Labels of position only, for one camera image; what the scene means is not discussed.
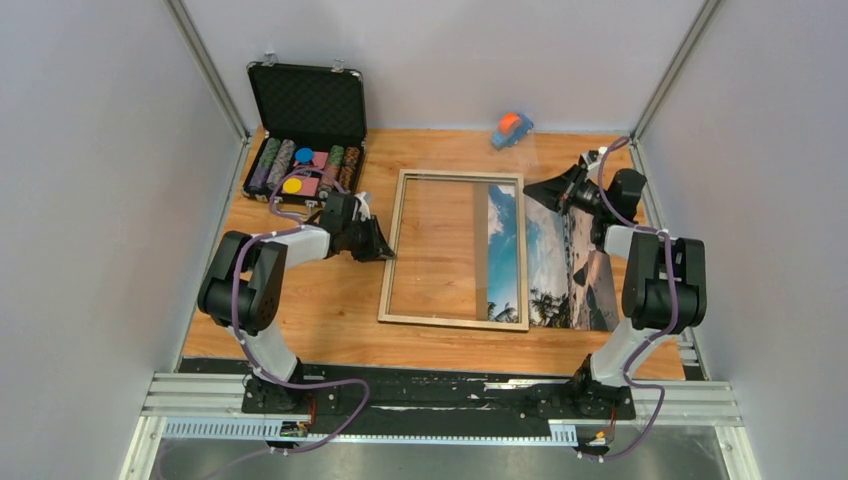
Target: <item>toy car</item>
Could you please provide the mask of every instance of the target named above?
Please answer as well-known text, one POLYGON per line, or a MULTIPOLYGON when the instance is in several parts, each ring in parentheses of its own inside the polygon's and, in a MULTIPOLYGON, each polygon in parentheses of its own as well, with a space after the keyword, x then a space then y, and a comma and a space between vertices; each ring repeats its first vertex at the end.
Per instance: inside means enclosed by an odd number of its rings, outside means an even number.
POLYGON ((511 147, 532 129, 533 122, 523 114, 507 113, 498 123, 498 130, 492 134, 492 146, 496 150, 511 147))

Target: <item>stack of poker chips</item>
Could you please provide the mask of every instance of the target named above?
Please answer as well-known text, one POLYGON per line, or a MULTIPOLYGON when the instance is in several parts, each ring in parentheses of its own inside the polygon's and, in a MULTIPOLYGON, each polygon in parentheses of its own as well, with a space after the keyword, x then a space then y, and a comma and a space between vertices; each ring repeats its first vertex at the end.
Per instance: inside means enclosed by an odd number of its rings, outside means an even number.
POLYGON ((271 166, 271 172, 268 174, 268 178, 265 180, 266 188, 268 188, 269 190, 274 190, 275 188, 277 188, 277 184, 279 184, 283 180, 283 176, 286 174, 286 170, 288 170, 289 168, 289 164, 291 163, 293 154, 294 142, 291 140, 283 140, 283 143, 280 146, 280 152, 274 159, 274 163, 271 166))
POLYGON ((265 179, 268 178, 268 173, 271 171, 271 165, 274 159, 277 158, 277 152, 280 151, 280 141, 276 138, 269 138, 265 142, 265 149, 262 150, 262 155, 259 156, 259 162, 256 163, 256 169, 253 170, 253 175, 250 177, 251 188, 262 188, 265 186, 265 179))
POLYGON ((330 196, 330 191, 333 189, 333 181, 339 177, 343 158, 344 148, 333 145, 333 148, 330 149, 330 155, 327 157, 324 175, 321 176, 321 186, 318 187, 318 198, 324 199, 330 196))
POLYGON ((344 160, 342 161, 342 173, 339 176, 339 182, 346 190, 350 190, 350 184, 353 182, 353 172, 356 171, 356 164, 358 162, 359 149, 356 147, 347 147, 344 160))

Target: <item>glass pane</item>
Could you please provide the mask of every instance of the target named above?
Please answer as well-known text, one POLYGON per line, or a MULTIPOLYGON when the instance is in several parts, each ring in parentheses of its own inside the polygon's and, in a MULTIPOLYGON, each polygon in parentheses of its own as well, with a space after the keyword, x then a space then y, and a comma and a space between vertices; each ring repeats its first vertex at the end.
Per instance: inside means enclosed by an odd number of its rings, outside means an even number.
POLYGON ((408 178, 389 313, 518 323, 516 186, 408 178))

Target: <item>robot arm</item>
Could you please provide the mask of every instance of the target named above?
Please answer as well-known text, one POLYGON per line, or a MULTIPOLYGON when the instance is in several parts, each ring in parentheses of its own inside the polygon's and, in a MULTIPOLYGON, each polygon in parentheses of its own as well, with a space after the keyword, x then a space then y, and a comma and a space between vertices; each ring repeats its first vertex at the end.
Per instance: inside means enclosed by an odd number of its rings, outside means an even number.
MULTIPOLYGON (((625 375, 639 365, 662 343, 650 342, 667 328, 671 320, 671 293, 666 276, 663 241, 658 235, 625 226, 602 201, 600 188, 592 181, 597 175, 603 152, 590 151, 576 165, 558 177, 527 185, 524 193, 548 209, 564 213, 578 208, 593 216, 591 242, 597 250, 627 260, 622 319, 604 346, 589 355, 574 375, 569 395, 578 410, 587 416, 609 415, 628 395, 625 375)), ((633 222, 646 179, 633 169, 616 172, 605 190, 613 207, 633 222)), ((678 299, 678 320, 671 334, 687 326, 697 326, 706 312, 704 244, 688 238, 671 239, 678 299)))
POLYGON ((298 232, 281 235, 253 245, 245 256, 243 272, 250 280, 239 282, 233 295, 236 258, 251 238, 241 232, 224 234, 218 251, 201 285, 197 299, 200 311, 233 336, 231 305, 238 300, 239 329, 263 372, 286 381, 296 376, 297 356, 288 348, 274 317, 280 303, 286 270, 312 260, 323 260, 348 250, 360 262, 394 258, 380 231, 377 217, 368 209, 367 194, 331 193, 317 224, 303 225, 298 232))

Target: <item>yellow poker chip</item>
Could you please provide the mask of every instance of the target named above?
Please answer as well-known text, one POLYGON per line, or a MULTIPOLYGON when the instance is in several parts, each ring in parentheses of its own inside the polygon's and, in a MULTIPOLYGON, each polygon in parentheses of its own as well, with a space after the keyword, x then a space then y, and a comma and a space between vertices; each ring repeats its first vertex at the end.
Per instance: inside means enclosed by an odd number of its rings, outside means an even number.
POLYGON ((283 191, 286 193, 297 193, 303 187, 303 182, 299 178, 290 178, 283 184, 283 191))

